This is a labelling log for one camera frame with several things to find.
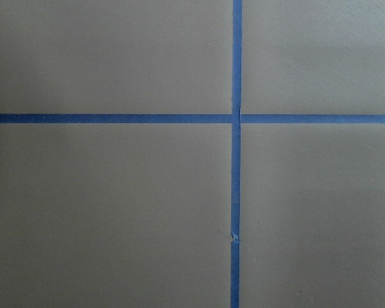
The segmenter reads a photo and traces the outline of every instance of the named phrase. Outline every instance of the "blue line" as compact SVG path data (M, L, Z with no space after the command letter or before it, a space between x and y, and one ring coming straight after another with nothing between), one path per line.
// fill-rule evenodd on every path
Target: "blue line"
M231 155L231 308L239 307L239 220L241 169L241 67L243 41L243 4L232 5L232 155Z
M345 123L382 124L382 114L242 114L242 123Z
M231 123L230 114L0 114L0 123Z

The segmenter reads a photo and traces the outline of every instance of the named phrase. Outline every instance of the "floor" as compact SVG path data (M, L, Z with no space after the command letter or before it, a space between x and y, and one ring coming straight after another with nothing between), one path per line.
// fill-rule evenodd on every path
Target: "floor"
M385 0L0 1L1 307L385 307Z

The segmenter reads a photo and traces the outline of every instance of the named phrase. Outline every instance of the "blue tape strip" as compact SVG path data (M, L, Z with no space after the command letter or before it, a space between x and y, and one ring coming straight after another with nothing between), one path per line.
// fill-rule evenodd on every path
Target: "blue tape strip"
M385 115L371 114L242 114L242 123L385 123Z
M241 68L243 4L233 0L232 22L232 161L231 161L231 308L239 307L239 220L241 172Z
M0 114L0 123L231 123L230 114Z

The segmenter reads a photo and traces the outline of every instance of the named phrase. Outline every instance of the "blue tape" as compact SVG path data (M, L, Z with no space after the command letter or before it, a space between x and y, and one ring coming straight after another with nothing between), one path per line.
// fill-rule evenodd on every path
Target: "blue tape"
M231 123L230 114L0 114L0 123Z
M231 308L239 307L239 220L241 199L241 68L243 4L232 5Z
M242 114L242 123L385 123L383 114Z

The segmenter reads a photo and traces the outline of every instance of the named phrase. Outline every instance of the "vertical blue tape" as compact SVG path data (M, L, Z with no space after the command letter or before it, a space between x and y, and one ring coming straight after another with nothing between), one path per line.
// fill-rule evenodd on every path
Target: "vertical blue tape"
M241 170L242 0L233 0L232 23L232 161L231 161L231 308L239 307L239 220Z

